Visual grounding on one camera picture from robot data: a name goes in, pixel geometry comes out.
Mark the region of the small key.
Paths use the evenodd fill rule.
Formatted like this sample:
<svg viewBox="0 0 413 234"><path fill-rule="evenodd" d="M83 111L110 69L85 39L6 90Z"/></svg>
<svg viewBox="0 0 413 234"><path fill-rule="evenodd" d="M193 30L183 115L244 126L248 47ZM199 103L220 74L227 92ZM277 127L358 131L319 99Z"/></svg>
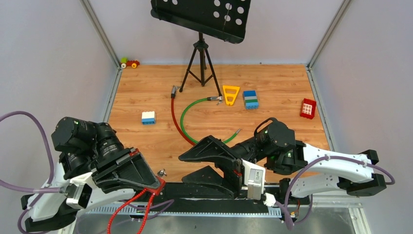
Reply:
<svg viewBox="0 0 413 234"><path fill-rule="evenodd" d="M167 176L167 172L165 169L161 169L160 171L157 172L157 176L159 177L166 177Z"/></svg>

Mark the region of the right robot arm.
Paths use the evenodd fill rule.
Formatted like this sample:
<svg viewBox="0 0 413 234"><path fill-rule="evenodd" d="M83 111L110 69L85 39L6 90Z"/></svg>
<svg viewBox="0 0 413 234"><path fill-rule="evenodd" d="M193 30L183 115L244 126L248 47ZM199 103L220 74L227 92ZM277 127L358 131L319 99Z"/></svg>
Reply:
<svg viewBox="0 0 413 234"><path fill-rule="evenodd" d="M178 158L214 164L183 177L184 183L221 189L233 198L246 187L248 198L261 199L269 170L285 176L277 196L287 204L296 198L335 190L352 196L373 196L388 186L384 171L377 167L376 151L344 154L320 149L297 140L292 129L273 117L258 125L251 138L232 147L207 136Z"/></svg>

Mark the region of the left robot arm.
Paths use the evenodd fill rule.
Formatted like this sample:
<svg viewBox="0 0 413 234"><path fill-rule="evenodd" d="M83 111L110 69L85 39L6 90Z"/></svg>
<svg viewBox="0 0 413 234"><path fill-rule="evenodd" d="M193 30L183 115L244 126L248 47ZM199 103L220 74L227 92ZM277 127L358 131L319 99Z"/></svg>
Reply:
<svg viewBox="0 0 413 234"><path fill-rule="evenodd" d="M136 148L125 147L107 123L62 118L51 135L60 153L53 178L21 198L23 233L62 229L95 208L134 198L144 201L165 182Z"/></svg>

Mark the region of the white blue block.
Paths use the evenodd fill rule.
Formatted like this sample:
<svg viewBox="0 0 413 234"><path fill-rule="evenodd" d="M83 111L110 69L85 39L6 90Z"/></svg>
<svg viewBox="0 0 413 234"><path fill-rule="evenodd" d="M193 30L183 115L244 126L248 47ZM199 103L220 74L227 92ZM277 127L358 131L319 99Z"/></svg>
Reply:
<svg viewBox="0 0 413 234"><path fill-rule="evenodd" d="M156 123L155 111L142 112L141 123L143 125L152 125Z"/></svg>

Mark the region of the yellow triangular plastic piece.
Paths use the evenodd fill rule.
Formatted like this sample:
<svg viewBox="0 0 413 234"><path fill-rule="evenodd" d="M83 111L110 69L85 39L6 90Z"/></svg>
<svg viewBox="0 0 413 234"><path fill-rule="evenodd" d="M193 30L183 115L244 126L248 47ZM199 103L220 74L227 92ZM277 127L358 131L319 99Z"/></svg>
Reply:
<svg viewBox="0 0 413 234"><path fill-rule="evenodd" d="M239 86L223 85L225 103L228 106L233 106L240 91Z"/></svg>

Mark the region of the blue green stacked blocks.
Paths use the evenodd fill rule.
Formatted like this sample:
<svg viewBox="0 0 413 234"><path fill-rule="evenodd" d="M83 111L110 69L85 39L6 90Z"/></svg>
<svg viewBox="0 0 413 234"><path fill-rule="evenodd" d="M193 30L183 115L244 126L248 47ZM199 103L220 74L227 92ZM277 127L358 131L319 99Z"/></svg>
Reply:
<svg viewBox="0 0 413 234"><path fill-rule="evenodd" d="M259 101L254 90L247 90L243 91L243 100L245 109L258 109L259 108Z"/></svg>

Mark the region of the red window block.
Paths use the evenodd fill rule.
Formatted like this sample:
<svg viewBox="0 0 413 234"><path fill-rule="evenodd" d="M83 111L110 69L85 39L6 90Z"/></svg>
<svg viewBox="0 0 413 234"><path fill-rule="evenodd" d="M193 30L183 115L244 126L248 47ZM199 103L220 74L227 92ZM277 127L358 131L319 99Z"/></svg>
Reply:
<svg viewBox="0 0 413 234"><path fill-rule="evenodd" d="M300 116L308 119L315 117L317 102L315 100L304 98L301 103Z"/></svg>

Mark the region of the toy car red green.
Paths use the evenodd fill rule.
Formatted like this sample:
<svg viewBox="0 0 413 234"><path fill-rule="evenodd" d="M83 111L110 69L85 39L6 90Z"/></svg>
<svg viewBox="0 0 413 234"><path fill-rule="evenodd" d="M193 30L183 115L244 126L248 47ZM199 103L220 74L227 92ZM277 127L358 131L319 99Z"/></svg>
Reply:
<svg viewBox="0 0 413 234"><path fill-rule="evenodd" d="M120 66L121 68L127 68L131 67L133 69L137 68L140 65L140 62L138 60L129 60L127 57L123 57L120 60Z"/></svg>

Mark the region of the black music stand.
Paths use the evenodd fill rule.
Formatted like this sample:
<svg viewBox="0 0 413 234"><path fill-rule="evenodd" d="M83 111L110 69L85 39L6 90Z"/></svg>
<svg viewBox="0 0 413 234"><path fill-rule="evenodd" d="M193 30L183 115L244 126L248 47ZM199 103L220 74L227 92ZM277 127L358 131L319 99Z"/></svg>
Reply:
<svg viewBox="0 0 413 234"><path fill-rule="evenodd" d="M244 41L250 10L249 0L152 0L151 16L198 33L193 52L179 91L189 75L202 86L211 79L217 87L218 100L223 99L205 42L205 35L239 44Z"/></svg>

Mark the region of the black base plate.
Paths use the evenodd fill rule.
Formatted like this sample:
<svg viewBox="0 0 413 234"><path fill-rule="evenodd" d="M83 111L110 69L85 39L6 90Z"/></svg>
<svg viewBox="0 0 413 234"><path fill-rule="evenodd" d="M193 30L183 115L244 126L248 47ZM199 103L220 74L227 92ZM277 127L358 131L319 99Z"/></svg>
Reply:
<svg viewBox="0 0 413 234"><path fill-rule="evenodd" d="M268 212L262 201L246 197L242 189L239 196L232 199L224 193L201 185L167 183L162 192L153 199L151 210L164 214L261 214Z"/></svg>

